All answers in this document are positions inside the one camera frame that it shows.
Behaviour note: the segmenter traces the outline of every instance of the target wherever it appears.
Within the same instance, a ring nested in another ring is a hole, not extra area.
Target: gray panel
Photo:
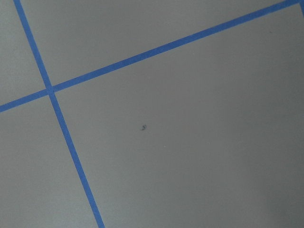
[[[0,114],[0,227],[95,228],[48,98]]]
[[[58,92],[106,227],[303,227],[303,38],[297,5]]]
[[[53,84],[280,0],[23,0]]]
[[[12,0],[0,0],[0,47],[0,105],[45,88]]]

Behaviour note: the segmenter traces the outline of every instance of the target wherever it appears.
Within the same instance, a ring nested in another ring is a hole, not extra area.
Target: blue tape
[[[86,179],[85,172],[84,172],[84,170],[82,168],[81,162],[79,160],[79,157],[77,155],[76,149],[74,147],[74,144],[73,144],[70,132],[69,132],[69,130],[67,128],[66,122],[65,122],[63,114],[61,112],[58,100],[57,100],[57,98],[55,96],[55,93],[53,91],[53,87],[52,87],[52,84],[51,84],[50,79],[48,77],[48,73],[47,73],[47,71],[45,69],[44,63],[42,61],[42,58],[41,58],[41,55],[39,53],[38,47],[37,47],[36,42],[34,40],[33,34],[31,32],[31,30],[30,30],[29,23],[28,23],[28,20],[27,20],[27,18],[25,16],[23,7],[22,7],[22,5],[20,3],[20,0],[14,0],[14,3],[15,3],[17,12],[19,14],[22,26],[23,26],[24,31],[26,33],[26,36],[28,38],[30,48],[32,49],[34,58],[36,60],[36,63],[37,63],[37,66],[39,68],[39,71],[41,73],[41,76],[43,78],[45,87],[47,89],[47,94],[48,94],[48,96],[49,96],[49,98],[51,100],[51,103],[53,105],[53,108],[54,108],[57,120],[58,120],[60,128],[62,130],[63,136],[65,138],[65,141],[67,143],[68,149],[69,149],[70,154],[72,156],[72,159],[73,159],[74,165],[76,167],[78,176],[79,176],[79,178],[81,180],[82,186],[83,186],[83,188],[85,190],[87,199],[88,199],[88,201],[90,203],[92,212],[93,212],[94,217],[96,219],[97,225],[98,225],[99,228],[105,228],[105,225],[104,225],[104,223],[102,221],[102,218],[101,218],[100,212],[98,210],[97,204],[95,202],[95,199],[93,197],[92,191],[90,189],[89,183],[88,183],[88,181]]]
[[[277,3],[275,5],[266,7],[264,9],[260,9],[258,11],[253,12],[253,13],[246,14],[242,17],[230,20],[228,22],[225,22],[225,23],[219,24],[217,26],[214,26],[214,27],[208,28],[206,30],[203,30],[201,32],[195,33],[193,35],[178,39],[178,40],[173,41],[171,43],[162,45],[160,47],[157,47],[157,48],[151,49],[149,51],[143,52],[141,54],[138,54],[136,56],[127,58],[127,59],[122,60],[120,62],[111,64],[109,66],[103,67],[101,69],[92,71],[90,73],[78,76],[76,78],[73,78],[73,79],[70,79],[70,80],[65,81],[63,83],[60,83],[58,85],[55,85],[54,86],[54,91],[57,92],[57,91],[66,89],[68,87],[77,85],[79,83],[82,83],[84,81],[90,80],[92,78],[110,73],[112,71],[118,70],[120,68],[126,67],[128,65],[131,65],[131,64],[137,63],[139,61],[142,61],[144,59],[147,59],[147,58],[153,57],[155,55],[158,55],[158,54],[163,53],[165,51],[169,51],[171,49],[174,49],[174,48],[180,47],[182,45],[185,45],[185,44],[191,43],[193,41],[196,41],[198,39],[202,39],[202,38],[210,36],[212,34],[215,34],[215,33],[221,32],[223,30],[229,29],[231,27],[234,27],[234,26],[243,24],[245,22],[251,21],[253,19],[262,17],[262,16],[267,15],[269,13],[273,13],[273,12],[276,12],[278,10],[282,10],[284,8],[287,8],[289,6],[298,4],[301,1],[302,0],[286,0],[286,1],[283,1],[283,2],[280,2],[280,3]]]
[[[304,16],[304,1],[300,2],[300,6],[301,6],[302,13],[303,13],[303,16]]]
[[[47,96],[47,95],[48,95],[47,90],[44,89],[44,90],[38,91],[36,93],[27,95],[25,97],[19,98],[17,100],[8,102],[8,103],[0,106],[0,113],[4,112],[6,110],[9,110],[11,108],[17,107],[19,105],[25,104],[27,102],[39,99],[39,98],[44,97],[44,96]]]
[[[275,4],[273,6],[270,6],[270,7],[267,7],[267,8],[264,8],[264,9],[261,9],[261,10],[258,10],[256,12],[253,12],[253,13],[250,13],[250,14],[247,14],[247,15],[244,15],[240,18],[237,18],[237,19],[234,19],[234,20],[231,20],[231,21],[228,21],[226,23],[223,23],[223,24],[220,24],[220,25],[217,25],[215,27],[212,27],[212,28],[209,28],[209,29],[206,29],[206,30],[203,30],[201,32],[198,32],[198,33],[195,33],[191,36],[188,36],[188,37],[184,37],[184,38],[181,38],[179,40],[176,40],[174,42],[171,42],[171,43],[168,43],[166,45],[163,45],[163,46],[160,46],[160,47],[157,47],[155,49],[152,49],[150,51],[147,51],[147,52],[144,52],[144,53],[141,53],[139,55],[136,55],[136,56],[133,56],[131,58],[127,58],[123,61],[120,61],[120,62],[117,62],[117,63],[114,63],[114,64],[111,64],[109,66],[106,66],[106,67],[103,67],[101,69],[98,69],[98,70],[95,70],[95,71],[92,71],[90,73],[87,73],[87,74],[84,74],[82,76],[79,76],[79,77],[76,77],[76,78],[73,78],[71,80],[68,80],[68,81],[65,81],[63,83],[60,83],[56,86],[53,87],[53,91],[54,92],[57,92],[57,91],[60,91],[60,90],[63,90],[65,88],[69,88],[73,85],[77,85],[79,83],[82,83],[84,81],[87,81],[87,80],[90,80],[92,78],[95,78],[95,77],[98,77],[98,76],[101,76],[101,75],[104,75],[104,74],[107,74],[107,73],[110,73],[112,71],[115,71],[115,70],[118,70],[120,68],[123,68],[123,67],[126,67],[130,64],[133,64],[133,63],[136,63],[136,62],[139,62],[139,61],[142,61],[146,58],[149,58],[149,57],[152,57],[152,56],[155,56],[157,54],[160,54],[162,52],[165,52],[167,50],[170,50],[170,49],[173,49],[173,48],[176,48],[176,47],[179,47],[181,45],[184,45],[184,44],[187,44],[187,43],[190,43],[190,42],[193,42],[197,39],[201,39],[203,37],[206,37],[206,36],[210,36],[212,34],[215,34],[217,32],[220,32],[220,31],[223,31],[223,30],[226,30],[228,28],[231,28],[233,26],[237,26],[239,24],[242,24],[242,23],[245,23],[247,21],[250,21],[250,20],[253,20],[253,19],[256,19],[258,17],[261,17],[261,16],[264,16],[268,13],[272,13],[272,12],[275,12],[275,11],[278,11],[278,10],[282,10],[286,7],[289,7],[289,6],[292,6],[294,4],[297,4],[299,3],[300,6],[301,6],[301,9],[303,11],[303,14],[304,14],[304,1],[303,0],[287,0],[287,1],[283,1],[281,3],[278,3],[278,4]],[[21,8],[20,9],[20,14],[25,20],[25,14],[24,14],[24,11],[23,9]],[[28,23],[26,23],[25,25],[23,25],[24,28],[27,28],[27,30],[29,31],[29,36],[28,36],[28,39],[31,40],[31,42],[35,42],[34,39],[33,39],[33,35],[29,29],[29,25]],[[34,54],[34,57],[36,59],[36,61],[38,62],[42,62],[41,60],[41,57],[40,57],[40,54],[38,52],[38,49],[34,49],[37,54],[35,55]],[[45,70],[45,67],[44,67],[44,64],[42,62],[42,67],[39,68],[40,72],[43,73],[43,75],[47,75],[46,73],[46,70]],[[11,109],[13,107],[16,107],[16,106],[19,106],[19,105],[22,105],[22,104],[25,104],[29,101],[32,101],[32,100],[35,100],[35,99],[38,99],[40,98],[42,94],[39,94],[41,91],[37,92],[37,93],[34,93],[34,94],[31,94],[29,96],[26,96],[26,97],[23,97],[23,98],[20,98],[18,100],[15,100],[15,101],[12,101],[12,102],[9,102],[7,104],[4,104],[4,105],[1,105],[0,106],[0,112],[4,112],[8,109]]]

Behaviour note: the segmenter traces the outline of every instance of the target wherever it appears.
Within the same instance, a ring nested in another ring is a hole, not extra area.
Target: gray surface
[[[302,228],[303,38],[297,5],[58,92],[106,227]]]
[[[58,84],[280,0],[23,0]]]
[[[95,228],[48,98],[0,113],[0,227]]]
[[[12,0],[0,0],[0,105],[44,89]]]

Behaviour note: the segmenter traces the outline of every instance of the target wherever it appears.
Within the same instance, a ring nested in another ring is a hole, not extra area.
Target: blue painter's tape
[[[80,163],[80,159],[79,159],[79,157],[77,155],[77,152],[76,152],[76,149],[74,147],[74,144],[73,144],[70,132],[69,132],[69,130],[67,128],[67,125],[66,125],[66,122],[64,120],[63,114],[62,114],[62,112],[60,110],[60,106],[59,106],[59,103],[58,103],[57,98],[55,96],[55,93],[49,94],[49,97],[50,97],[51,103],[52,103],[52,105],[54,107],[54,110],[55,110],[55,113],[56,113],[56,116],[57,116],[60,128],[61,128],[63,136],[64,136],[64,138],[66,140],[68,149],[70,150],[70,153],[71,153],[74,165],[75,165],[77,173],[78,173],[78,176],[79,176],[79,178],[81,180],[82,186],[84,187],[86,196],[87,196],[87,198],[89,200],[91,209],[92,209],[93,214],[95,216],[95,219],[97,221],[98,227],[99,228],[105,228],[104,223],[103,223],[102,218],[101,218],[101,215],[100,215],[100,212],[98,210],[97,204],[95,202],[95,199],[93,197],[92,191],[90,189],[89,183],[88,183],[88,181],[86,179],[85,172],[84,172],[84,170],[82,168],[82,165]]]
[[[169,51],[171,49],[174,49],[174,48],[180,47],[182,45],[185,45],[185,44],[191,43],[193,41],[196,41],[198,39],[210,36],[212,34],[221,32],[221,31],[229,29],[231,27],[234,27],[234,26],[243,24],[245,22],[254,20],[256,18],[262,17],[262,16],[267,15],[269,13],[273,13],[273,12],[282,10],[282,9],[287,8],[289,6],[298,4],[301,1],[302,0],[286,0],[286,1],[280,2],[278,4],[266,7],[264,9],[260,9],[258,11],[253,12],[253,13],[246,14],[242,17],[230,20],[228,22],[225,22],[225,23],[219,24],[217,26],[214,26],[214,27],[208,28],[206,30],[203,30],[201,32],[195,33],[193,35],[178,39],[178,40],[173,41],[171,43],[162,45],[160,47],[157,47],[157,48],[151,49],[149,51],[143,52],[141,54],[138,54],[136,56],[127,58],[127,59],[122,60],[120,62],[111,64],[109,66],[103,67],[101,69],[92,71],[90,73],[78,76],[76,78],[73,78],[73,79],[70,79],[70,80],[65,81],[63,83],[60,83],[58,85],[55,85],[54,86],[54,91],[56,92],[56,91],[63,90],[63,89],[66,89],[68,87],[77,85],[79,83],[90,80],[92,78],[107,74],[109,72],[118,70],[120,68],[126,67],[128,65],[133,64],[133,63],[137,63],[137,62],[142,61],[144,59],[153,57],[153,56],[158,55],[160,53],[163,53],[165,51]]]
[[[67,125],[66,125],[66,122],[64,120],[63,114],[60,110],[58,100],[57,100],[57,98],[55,96],[55,93],[53,91],[53,87],[52,87],[52,84],[51,84],[50,79],[48,77],[48,73],[45,69],[44,63],[42,61],[42,58],[41,58],[41,55],[39,53],[38,47],[37,47],[36,42],[34,40],[33,34],[30,30],[29,23],[26,19],[26,16],[25,16],[24,10],[22,8],[22,5],[20,3],[20,0],[14,0],[14,2],[15,2],[15,6],[16,6],[17,12],[19,14],[22,26],[23,26],[24,31],[26,33],[26,36],[28,38],[30,48],[32,49],[34,58],[35,58],[36,63],[38,65],[41,76],[43,78],[45,87],[47,89],[47,94],[48,94],[48,96],[51,100],[51,103],[53,105],[57,120],[59,122],[60,128],[61,128],[63,136],[65,138],[65,141],[67,143],[67,147],[68,147],[68,149],[70,151],[70,154],[72,156],[72,159],[73,159],[74,165],[76,167],[78,176],[79,176],[79,178],[81,180],[81,183],[82,183],[82,186],[85,190],[87,199],[90,203],[90,206],[91,206],[91,209],[93,211],[94,217],[96,219],[97,225],[98,225],[99,228],[105,228],[105,225],[102,221],[102,218],[101,218],[100,212],[98,210],[97,204],[95,202],[92,191],[90,189],[89,183],[86,179],[85,172],[82,168],[82,165],[80,163],[79,157],[78,157],[77,152],[76,152],[76,149],[74,147],[70,132],[67,128]]]
[[[49,89],[49,88],[52,87],[52,85],[51,85],[51,82],[48,78],[48,73],[46,71],[46,68],[44,67],[44,63],[42,61],[42,58],[41,58],[41,55],[39,53],[38,47],[37,47],[36,42],[34,40],[33,34],[30,30],[29,23],[28,23],[28,20],[25,16],[23,7],[20,3],[20,0],[14,0],[14,3],[15,3],[17,12],[19,14],[23,29],[25,31],[25,34],[26,34],[27,38],[28,38],[28,41],[29,41],[28,43],[29,43],[30,48],[33,52],[35,61],[37,62],[37,66],[38,66],[38,69],[39,69],[40,74],[42,76],[42,79],[44,81],[44,84],[45,84],[46,88]]]
[[[27,95],[25,97],[19,98],[17,100],[8,102],[8,103],[0,106],[0,113],[4,112],[6,110],[9,110],[11,108],[17,107],[19,105],[25,104],[27,102],[39,99],[39,98],[44,97],[44,96],[47,96],[47,95],[48,95],[48,93],[47,93],[47,90],[45,89],[45,90],[41,90],[41,91],[38,91],[36,93]]]

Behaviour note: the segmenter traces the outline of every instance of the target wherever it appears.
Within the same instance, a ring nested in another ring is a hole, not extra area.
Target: small dark speck
[[[147,129],[147,125],[144,124],[144,125],[142,126],[142,128],[141,128],[141,131],[144,131],[144,130],[146,130],[146,129]]]

